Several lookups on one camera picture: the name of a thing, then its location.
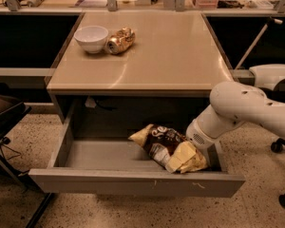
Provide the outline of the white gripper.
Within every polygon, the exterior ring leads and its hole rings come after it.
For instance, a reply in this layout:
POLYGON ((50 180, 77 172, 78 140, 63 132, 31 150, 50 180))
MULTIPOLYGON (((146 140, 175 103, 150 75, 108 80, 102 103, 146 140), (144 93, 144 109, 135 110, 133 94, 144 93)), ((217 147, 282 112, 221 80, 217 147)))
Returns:
POLYGON ((196 167, 192 160, 197 154, 197 149, 205 155, 209 165, 219 165, 219 153, 217 150, 219 142, 207 137, 201 131, 197 120, 188 125, 186 138, 190 142, 180 143, 165 165, 165 169, 168 172, 185 173, 195 171, 196 167))

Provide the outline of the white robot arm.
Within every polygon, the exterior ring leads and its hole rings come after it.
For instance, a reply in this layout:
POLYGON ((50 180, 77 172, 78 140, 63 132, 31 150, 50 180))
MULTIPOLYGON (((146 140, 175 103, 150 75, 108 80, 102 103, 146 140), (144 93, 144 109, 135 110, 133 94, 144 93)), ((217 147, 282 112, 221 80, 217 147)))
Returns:
POLYGON ((210 104, 187 126, 186 141, 165 165, 168 172, 202 169, 206 160, 200 151, 244 123, 257 124, 285 140, 285 103, 268 99, 261 89, 223 82, 213 87, 209 100, 210 104))

